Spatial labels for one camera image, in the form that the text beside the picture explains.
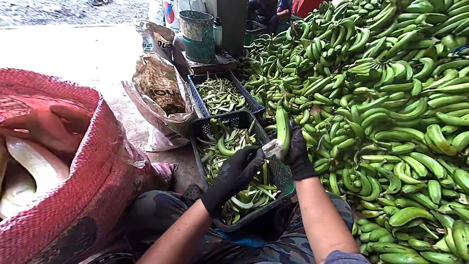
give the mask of camouflage pants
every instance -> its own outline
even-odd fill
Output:
[[[329,193],[329,197],[351,230],[353,217],[350,206],[335,194]],[[130,207],[129,222],[126,224],[135,257],[141,257],[193,202],[180,194],[163,191],[149,191],[137,197]],[[294,214],[280,238],[260,248],[236,244],[209,229],[199,243],[191,263],[248,264],[262,261],[315,263],[300,214]]]

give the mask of gloved hand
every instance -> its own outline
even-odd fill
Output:
[[[215,183],[202,196],[210,216],[217,218],[223,205],[242,191],[264,164],[264,153],[258,146],[247,146],[229,157],[215,178]]]
[[[292,139],[290,141],[290,151],[285,157],[284,163],[290,166],[293,180],[297,181],[317,177],[318,175],[314,170],[313,164],[308,158],[306,143],[300,127],[295,124],[294,120],[290,120],[288,126],[290,128]]]

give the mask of shoe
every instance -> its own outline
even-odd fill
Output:
[[[199,187],[199,185],[195,184],[195,183],[191,183],[189,185],[187,185],[185,188],[184,188],[184,191],[182,192],[182,195],[189,198],[189,199],[192,199],[192,200],[197,200],[197,199],[200,199],[202,198],[202,195],[204,194],[204,192],[202,191],[202,189]]]

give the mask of red object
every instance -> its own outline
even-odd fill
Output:
[[[295,16],[305,18],[309,12],[318,8],[323,0],[293,0],[292,13]]]
[[[26,70],[0,70],[0,122],[50,105],[92,118],[70,177],[0,222],[0,263],[77,263],[116,238],[126,206],[148,190],[167,189],[174,164],[153,163],[133,147],[102,95]]]

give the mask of concrete floor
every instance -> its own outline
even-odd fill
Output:
[[[131,80],[142,40],[130,24],[0,27],[0,68],[58,76],[103,94],[127,139],[143,150],[148,123],[130,101],[121,81]],[[177,163],[175,191],[200,176],[192,146],[147,153],[152,162]]]

